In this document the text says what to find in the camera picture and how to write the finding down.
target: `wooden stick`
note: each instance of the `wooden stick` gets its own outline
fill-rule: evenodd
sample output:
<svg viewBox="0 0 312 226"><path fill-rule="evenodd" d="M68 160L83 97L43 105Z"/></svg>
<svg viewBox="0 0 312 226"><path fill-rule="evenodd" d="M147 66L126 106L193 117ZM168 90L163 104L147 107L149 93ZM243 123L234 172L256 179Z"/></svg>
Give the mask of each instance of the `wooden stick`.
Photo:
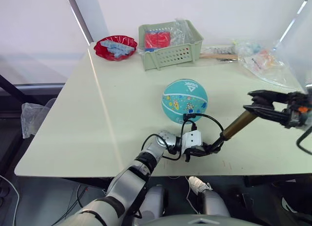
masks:
<svg viewBox="0 0 312 226"><path fill-rule="evenodd" d="M238 59L235 54L203 54L201 53L199 58L204 59Z"/></svg>

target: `white table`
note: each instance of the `white table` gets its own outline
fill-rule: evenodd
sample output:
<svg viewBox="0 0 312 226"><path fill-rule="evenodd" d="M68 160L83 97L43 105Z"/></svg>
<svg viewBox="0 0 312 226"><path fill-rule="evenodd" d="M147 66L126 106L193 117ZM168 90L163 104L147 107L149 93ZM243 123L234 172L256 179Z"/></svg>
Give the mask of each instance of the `white table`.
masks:
<svg viewBox="0 0 312 226"><path fill-rule="evenodd" d="M96 56L91 45L18 163L15 174L115 176L138 155L149 134L163 129L179 134L181 125L166 117L160 99L165 87L180 78L191 78L204 86L209 98L206 113L224 127L244 111L243 105L252 103L247 92L261 89L289 92L259 80L237 63L144 71L138 54L111 62ZM197 126L206 143L218 138L219 127L208 119L200 119ZM311 156L295 145L302 133L257 118L226 142L218 154L191 157L189 163L184 159L162 159L153 175L309 173ZM312 146L311 138L303 145Z"/></svg>

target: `teal ball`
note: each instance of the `teal ball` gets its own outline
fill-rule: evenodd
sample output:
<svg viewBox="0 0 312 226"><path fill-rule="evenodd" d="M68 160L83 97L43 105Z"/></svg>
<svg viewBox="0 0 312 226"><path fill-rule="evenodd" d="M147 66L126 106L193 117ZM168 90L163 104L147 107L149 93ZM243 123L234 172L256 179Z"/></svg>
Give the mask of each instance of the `teal ball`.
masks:
<svg viewBox="0 0 312 226"><path fill-rule="evenodd" d="M191 79L180 79L168 85L162 95L161 105L165 114L174 122L182 124L185 113L205 113L208 97L205 89Z"/></svg>

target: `black pole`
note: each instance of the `black pole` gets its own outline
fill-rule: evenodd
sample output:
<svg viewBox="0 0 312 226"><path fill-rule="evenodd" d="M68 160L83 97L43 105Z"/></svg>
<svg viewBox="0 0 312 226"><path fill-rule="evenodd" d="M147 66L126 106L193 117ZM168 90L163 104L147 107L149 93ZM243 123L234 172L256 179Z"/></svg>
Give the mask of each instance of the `black pole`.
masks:
<svg viewBox="0 0 312 226"><path fill-rule="evenodd" d="M12 85L7 79L0 75L0 87L7 91L11 96L16 98L21 103L36 103L40 104L38 100L30 95L25 95L22 91Z"/></svg>

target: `green plastic basket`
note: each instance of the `green plastic basket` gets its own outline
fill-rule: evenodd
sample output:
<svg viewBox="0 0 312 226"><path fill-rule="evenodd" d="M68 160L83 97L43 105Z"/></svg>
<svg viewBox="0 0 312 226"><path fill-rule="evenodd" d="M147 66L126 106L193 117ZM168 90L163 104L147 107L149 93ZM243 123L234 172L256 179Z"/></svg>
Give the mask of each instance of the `green plastic basket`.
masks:
<svg viewBox="0 0 312 226"><path fill-rule="evenodd" d="M144 69L158 69L161 67L180 64L199 59L200 48L203 42L203 36L194 28L189 20L186 20L189 28L191 29L194 37L194 43L185 43L177 46L170 46L166 48L160 48L153 52L145 52L142 55ZM145 31L166 31L170 30L174 26L173 22L153 24L153 25L141 25L138 28L139 46L144 50L145 46Z"/></svg>

